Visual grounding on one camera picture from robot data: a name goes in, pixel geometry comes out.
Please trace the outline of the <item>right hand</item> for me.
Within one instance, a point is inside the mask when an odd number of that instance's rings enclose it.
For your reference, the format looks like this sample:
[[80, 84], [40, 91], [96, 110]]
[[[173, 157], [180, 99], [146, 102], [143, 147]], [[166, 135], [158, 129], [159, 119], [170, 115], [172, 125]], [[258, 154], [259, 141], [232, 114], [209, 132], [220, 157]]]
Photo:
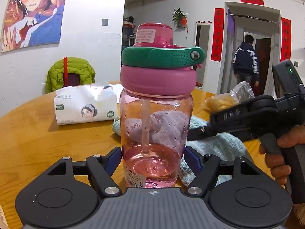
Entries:
[[279, 139], [261, 138], [261, 154], [275, 181], [291, 193], [293, 210], [287, 228], [304, 228], [304, 126], [294, 127]]

